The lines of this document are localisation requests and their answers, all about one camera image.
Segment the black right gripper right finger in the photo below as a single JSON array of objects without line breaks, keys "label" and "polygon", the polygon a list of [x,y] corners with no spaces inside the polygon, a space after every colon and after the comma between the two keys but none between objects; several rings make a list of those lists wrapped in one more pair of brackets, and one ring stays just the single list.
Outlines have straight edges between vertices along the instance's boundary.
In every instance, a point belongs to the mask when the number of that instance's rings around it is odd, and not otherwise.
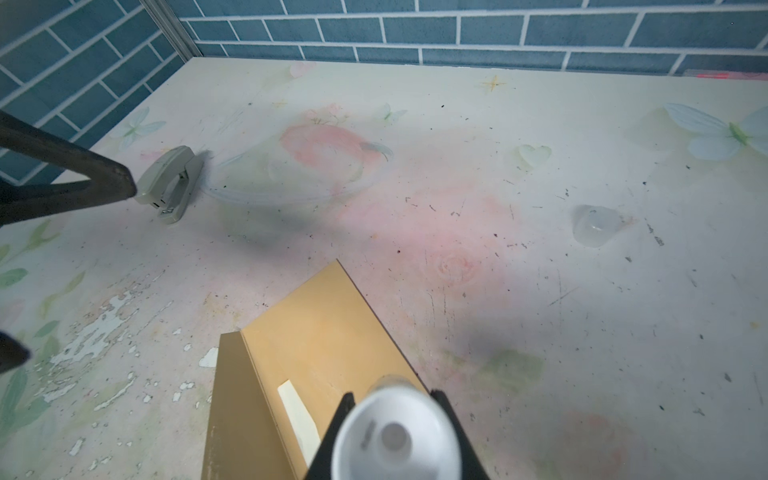
[{"label": "black right gripper right finger", "polygon": [[431,390],[430,396],[447,414],[456,433],[461,457],[461,479],[489,480],[489,476],[472,447],[447,395],[441,390]]}]

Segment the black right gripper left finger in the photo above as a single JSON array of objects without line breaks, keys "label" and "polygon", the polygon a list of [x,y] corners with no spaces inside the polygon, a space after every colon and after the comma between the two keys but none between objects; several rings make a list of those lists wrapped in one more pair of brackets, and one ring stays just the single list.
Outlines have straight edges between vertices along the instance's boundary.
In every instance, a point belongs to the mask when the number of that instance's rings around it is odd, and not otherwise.
[{"label": "black right gripper left finger", "polygon": [[347,392],[341,397],[315,457],[304,477],[305,480],[332,480],[334,443],[345,418],[355,405],[354,394],[352,392]]}]

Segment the white glue stick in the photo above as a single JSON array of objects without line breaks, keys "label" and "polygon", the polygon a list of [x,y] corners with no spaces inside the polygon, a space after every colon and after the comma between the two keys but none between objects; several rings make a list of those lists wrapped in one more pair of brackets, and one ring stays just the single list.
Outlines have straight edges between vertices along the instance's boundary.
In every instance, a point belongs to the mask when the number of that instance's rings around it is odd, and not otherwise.
[{"label": "white glue stick", "polygon": [[333,479],[459,479],[456,431],[443,408],[404,377],[373,384],[334,440]]}]

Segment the brown kraft envelope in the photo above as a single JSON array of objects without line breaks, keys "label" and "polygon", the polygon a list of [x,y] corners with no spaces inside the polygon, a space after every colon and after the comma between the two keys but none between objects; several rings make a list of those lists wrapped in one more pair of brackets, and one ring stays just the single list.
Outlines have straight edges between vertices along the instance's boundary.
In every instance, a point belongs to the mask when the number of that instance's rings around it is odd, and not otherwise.
[{"label": "brown kraft envelope", "polygon": [[325,435],[341,397],[401,376],[424,390],[339,261],[221,336],[204,479],[302,479],[308,468],[277,388],[290,380]]}]

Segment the translucent glue stick cap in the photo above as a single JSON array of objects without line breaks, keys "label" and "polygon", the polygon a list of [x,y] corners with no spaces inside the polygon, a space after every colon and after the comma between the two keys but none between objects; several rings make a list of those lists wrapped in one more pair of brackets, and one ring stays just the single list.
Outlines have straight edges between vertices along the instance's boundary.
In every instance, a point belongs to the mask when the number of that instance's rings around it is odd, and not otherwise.
[{"label": "translucent glue stick cap", "polygon": [[610,208],[581,205],[574,214],[573,237],[579,244],[599,248],[611,240],[625,225],[622,215]]}]

